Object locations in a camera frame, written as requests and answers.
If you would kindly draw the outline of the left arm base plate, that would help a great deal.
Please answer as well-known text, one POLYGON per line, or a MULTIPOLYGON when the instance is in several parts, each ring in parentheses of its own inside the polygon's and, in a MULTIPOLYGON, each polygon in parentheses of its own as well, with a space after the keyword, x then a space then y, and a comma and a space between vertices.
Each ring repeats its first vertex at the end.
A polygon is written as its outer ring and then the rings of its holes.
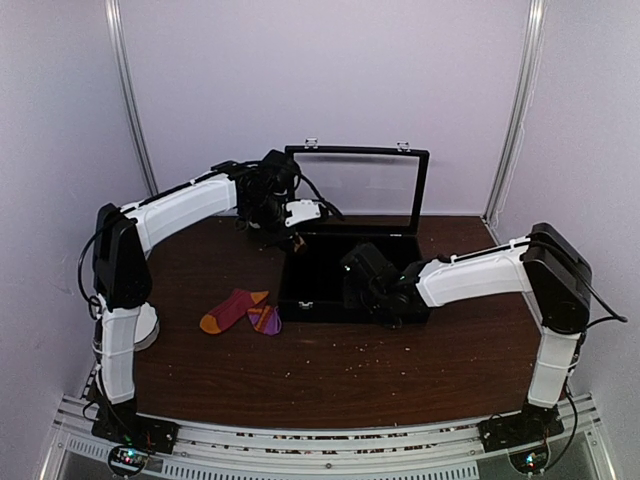
POLYGON ((92 427, 93 436, 110 442, 134 447, 150 453, 171 454, 177 440, 179 425, 127 410, 120 413, 101 405, 92 427))

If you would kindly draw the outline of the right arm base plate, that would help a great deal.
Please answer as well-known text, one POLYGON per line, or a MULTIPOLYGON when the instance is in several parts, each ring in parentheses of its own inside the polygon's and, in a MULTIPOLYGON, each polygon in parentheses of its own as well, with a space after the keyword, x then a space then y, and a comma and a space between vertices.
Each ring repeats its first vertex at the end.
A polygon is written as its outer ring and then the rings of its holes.
POLYGON ((495 414, 477 425, 485 452, 543 442, 564 432, 557 405, 539 407, 525 401, 516 413, 495 414))

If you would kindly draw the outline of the black tan argyle sock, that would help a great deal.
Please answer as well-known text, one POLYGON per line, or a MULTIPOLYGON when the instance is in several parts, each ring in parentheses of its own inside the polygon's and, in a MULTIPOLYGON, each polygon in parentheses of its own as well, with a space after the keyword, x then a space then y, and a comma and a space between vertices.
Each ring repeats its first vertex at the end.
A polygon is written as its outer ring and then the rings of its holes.
POLYGON ((295 255, 302 255, 306 250, 307 243, 298 233, 295 233, 291 237, 291 253, 295 255))

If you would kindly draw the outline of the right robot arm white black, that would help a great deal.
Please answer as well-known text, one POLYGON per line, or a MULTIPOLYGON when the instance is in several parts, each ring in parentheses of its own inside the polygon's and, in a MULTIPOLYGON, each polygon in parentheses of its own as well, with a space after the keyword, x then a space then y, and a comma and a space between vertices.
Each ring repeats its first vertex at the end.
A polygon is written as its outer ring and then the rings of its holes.
POLYGON ((519 440, 535 440, 551 424, 579 342, 590 319, 592 270, 551 224, 526 236, 462 256, 416 261, 398 270, 372 243, 340 261, 347 289, 375 313, 391 317, 427 314, 462 300, 531 293, 542 316, 542 337, 522 412, 513 419, 519 440))

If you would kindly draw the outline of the purple orange striped sock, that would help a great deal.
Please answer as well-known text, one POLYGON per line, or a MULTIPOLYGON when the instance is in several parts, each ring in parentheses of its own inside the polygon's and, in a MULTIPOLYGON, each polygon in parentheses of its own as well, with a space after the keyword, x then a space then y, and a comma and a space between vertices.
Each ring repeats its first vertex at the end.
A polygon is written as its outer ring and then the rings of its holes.
POLYGON ((256 332, 267 336, 275 336, 280 333, 282 322, 277 307, 271 305, 254 307, 247 311, 247 315, 256 332))

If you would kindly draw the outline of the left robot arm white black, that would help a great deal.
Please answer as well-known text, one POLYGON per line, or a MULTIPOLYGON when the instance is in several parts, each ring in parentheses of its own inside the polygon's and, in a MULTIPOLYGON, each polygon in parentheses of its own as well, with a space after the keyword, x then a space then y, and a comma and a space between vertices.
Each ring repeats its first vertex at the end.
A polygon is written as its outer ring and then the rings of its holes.
POLYGON ((292 200, 302 178, 297 163, 271 150, 261 160, 225 161, 204 174, 142 201, 98 212, 96 231, 84 247, 92 257, 96 323, 93 348, 99 365, 98 404, 106 429, 123 444, 144 433, 136 415, 133 379, 135 330, 151 307, 148 257, 170 236, 218 214, 234 211, 247 225, 290 241, 292 200))

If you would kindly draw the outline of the black display case glass lid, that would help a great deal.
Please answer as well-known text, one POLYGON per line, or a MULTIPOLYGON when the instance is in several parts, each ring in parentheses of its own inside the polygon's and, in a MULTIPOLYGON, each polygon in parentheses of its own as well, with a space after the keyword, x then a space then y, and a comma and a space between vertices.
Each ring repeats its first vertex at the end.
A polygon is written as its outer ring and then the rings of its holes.
POLYGON ((391 317, 343 305, 341 259, 356 246, 374 244, 398 270, 422 260, 417 240, 430 153, 407 143, 396 147, 289 145, 320 192, 343 214, 298 226, 307 243, 284 260, 278 292, 285 322, 424 324, 427 314, 391 317))

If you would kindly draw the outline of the maroon orange-toed sock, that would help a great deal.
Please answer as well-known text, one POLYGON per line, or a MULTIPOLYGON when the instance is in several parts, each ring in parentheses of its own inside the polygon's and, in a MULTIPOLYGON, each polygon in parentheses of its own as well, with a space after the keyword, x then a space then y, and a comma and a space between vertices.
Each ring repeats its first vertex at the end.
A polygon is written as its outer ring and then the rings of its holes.
POLYGON ((268 297, 268 291, 234 289, 226 300, 201 318, 200 329, 211 335, 224 333, 246 316, 251 308, 264 304, 268 297))

